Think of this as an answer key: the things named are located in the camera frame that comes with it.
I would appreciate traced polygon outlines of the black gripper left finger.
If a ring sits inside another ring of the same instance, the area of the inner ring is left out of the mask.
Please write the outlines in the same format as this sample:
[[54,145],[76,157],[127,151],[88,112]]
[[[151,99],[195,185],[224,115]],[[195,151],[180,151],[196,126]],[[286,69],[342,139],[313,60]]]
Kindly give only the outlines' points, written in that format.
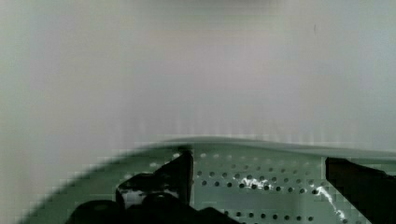
[[116,202],[123,209],[141,204],[151,193],[169,193],[184,204],[191,201],[193,156],[181,153],[153,173],[140,173],[119,184],[115,190]]

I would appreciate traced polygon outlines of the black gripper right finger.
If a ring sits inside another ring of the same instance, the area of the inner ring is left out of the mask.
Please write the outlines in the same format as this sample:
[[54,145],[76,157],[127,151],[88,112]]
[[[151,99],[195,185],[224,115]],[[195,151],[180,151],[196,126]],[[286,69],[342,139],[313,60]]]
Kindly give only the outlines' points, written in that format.
[[330,182],[372,224],[395,224],[395,176],[339,158],[325,160]]

